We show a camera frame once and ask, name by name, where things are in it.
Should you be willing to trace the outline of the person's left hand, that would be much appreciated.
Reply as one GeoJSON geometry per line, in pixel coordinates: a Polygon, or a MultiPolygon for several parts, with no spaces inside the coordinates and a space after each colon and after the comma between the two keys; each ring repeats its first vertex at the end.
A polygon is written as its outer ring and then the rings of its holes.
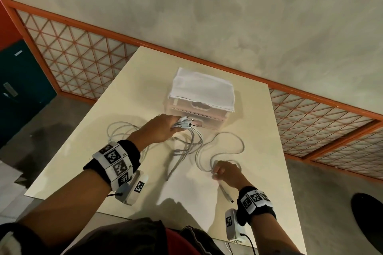
{"type": "Polygon", "coordinates": [[[170,122],[174,120],[172,115],[161,114],[149,120],[145,125],[135,132],[132,132],[127,140],[132,142],[141,152],[146,147],[154,144],[165,142],[173,137],[177,132],[183,130],[170,130],[170,122]]]}

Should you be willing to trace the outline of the black round stool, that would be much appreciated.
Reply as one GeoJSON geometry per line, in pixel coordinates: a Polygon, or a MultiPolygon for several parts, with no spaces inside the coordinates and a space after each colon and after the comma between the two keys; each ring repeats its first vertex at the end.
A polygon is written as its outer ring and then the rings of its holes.
{"type": "Polygon", "coordinates": [[[371,195],[356,193],[351,198],[351,209],[366,239],[383,254],[383,203],[371,195]]]}

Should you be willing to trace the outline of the translucent plastic drawer box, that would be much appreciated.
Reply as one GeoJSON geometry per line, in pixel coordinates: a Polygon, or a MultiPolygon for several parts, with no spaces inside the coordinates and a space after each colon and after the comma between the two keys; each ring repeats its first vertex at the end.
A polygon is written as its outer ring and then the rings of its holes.
{"type": "Polygon", "coordinates": [[[187,116],[192,126],[220,130],[232,111],[215,108],[201,102],[182,98],[166,98],[163,102],[167,115],[187,116]]]}

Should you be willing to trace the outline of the person's right hand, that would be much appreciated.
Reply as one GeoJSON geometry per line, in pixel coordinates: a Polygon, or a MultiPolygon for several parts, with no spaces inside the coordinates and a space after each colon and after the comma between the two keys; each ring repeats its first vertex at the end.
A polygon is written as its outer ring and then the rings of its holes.
{"type": "Polygon", "coordinates": [[[224,173],[221,181],[230,187],[240,191],[244,187],[251,185],[237,165],[229,161],[216,161],[215,164],[223,164],[224,173]]]}

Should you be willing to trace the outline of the person's dark clothing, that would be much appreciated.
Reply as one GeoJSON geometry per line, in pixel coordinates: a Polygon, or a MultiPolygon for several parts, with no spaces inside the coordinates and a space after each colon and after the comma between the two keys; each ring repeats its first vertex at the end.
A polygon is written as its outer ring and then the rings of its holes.
{"type": "Polygon", "coordinates": [[[64,249],[66,244],[48,247],[19,223],[0,225],[0,255],[224,255],[206,232],[173,230],[150,218],[97,228],[64,249]]]}

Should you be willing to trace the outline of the black right wristband with markers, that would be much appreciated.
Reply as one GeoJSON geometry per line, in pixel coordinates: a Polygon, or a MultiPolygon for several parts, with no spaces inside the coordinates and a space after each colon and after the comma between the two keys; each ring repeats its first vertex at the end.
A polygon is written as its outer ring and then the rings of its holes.
{"type": "Polygon", "coordinates": [[[273,204],[267,195],[254,186],[245,186],[237,198],[237,222],[241,226],[251,224],[252,216],[271,214],[276,219],[273,204]]]}

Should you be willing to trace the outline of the black left wristband with markers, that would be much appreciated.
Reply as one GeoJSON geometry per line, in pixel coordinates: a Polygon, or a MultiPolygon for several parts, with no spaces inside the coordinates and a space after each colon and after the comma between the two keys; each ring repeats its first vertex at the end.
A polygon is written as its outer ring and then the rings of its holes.
{"type": "Polygon", "coordinates": [[[132,180],[141,165],[140,158],[141,153],[134,143],[128,140],[111,141],[92,155],[83,170],[95,171],[112,191],[116,191],[132,180]]]}

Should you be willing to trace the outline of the white folded cloth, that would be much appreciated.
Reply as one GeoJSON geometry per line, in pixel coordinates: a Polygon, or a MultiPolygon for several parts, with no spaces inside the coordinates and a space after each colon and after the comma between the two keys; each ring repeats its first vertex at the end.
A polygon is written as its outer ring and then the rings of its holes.
{"type": "Polygon", "coordinates": [[[178,69],[167,97],[235,111],[235,92],[231,82],[184,68],[178,69]]]}

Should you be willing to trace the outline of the person's right forearm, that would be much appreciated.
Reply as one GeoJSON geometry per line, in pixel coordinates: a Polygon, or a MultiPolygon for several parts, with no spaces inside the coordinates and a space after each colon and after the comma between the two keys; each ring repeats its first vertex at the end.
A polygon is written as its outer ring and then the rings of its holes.
{"type": "Polygon", "coordinates": [[[297,246],[271,214],[251,216],[251,229],[259,255],[300,253],[297,246]]]}

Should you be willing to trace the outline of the orange lattice railing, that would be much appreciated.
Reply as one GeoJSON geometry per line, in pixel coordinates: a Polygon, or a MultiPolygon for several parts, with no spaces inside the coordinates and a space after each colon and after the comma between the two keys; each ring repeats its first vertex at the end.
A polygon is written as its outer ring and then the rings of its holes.
{"type": "Polygon", "coordinates": [[[0,4],[59,94],[95,103],[143,46],[267,84],[286,159],[383,181],[383,114],[17,1],[0,4]]]}

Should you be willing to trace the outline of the person's left forearm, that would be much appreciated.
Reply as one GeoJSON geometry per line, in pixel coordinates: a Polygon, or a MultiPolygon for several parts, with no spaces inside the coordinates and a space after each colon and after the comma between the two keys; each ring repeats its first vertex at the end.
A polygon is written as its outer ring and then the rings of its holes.
{"type": "Polygon", "coordinates": [[[48,248],[64,246],[79,235],[111,190],[96,171],[84,170],[26,214],[20,224],[48,248]]]}

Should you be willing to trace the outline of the black wristband with markers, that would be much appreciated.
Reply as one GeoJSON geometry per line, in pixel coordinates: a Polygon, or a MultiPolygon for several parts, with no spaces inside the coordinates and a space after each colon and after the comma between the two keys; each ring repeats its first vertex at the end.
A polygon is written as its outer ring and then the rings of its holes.
{"type": "Polygon", "coordinates": [[[237,222],[241,226],[251,224],[252,216],[271,214],[276,219],[273,204],[267,195],[254,186],[245,186],[237,198],[237,222]]]}
{"type": "Polygon", "coordinates": [[[134,143],[128,140],[111,141],[92,155],[83,170],[95,171],[112,191],[116,191],[132,180],[141,165],[140,158],[141,153],[134,143]]]}

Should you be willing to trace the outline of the dark green door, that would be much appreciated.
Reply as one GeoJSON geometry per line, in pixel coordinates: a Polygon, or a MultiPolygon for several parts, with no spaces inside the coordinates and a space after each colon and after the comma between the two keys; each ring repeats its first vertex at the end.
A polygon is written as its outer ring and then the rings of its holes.
{"type": "Polygon", "coordinates": [[[56,96],[24,40],[0,51],[0,148],[56,96]]]}

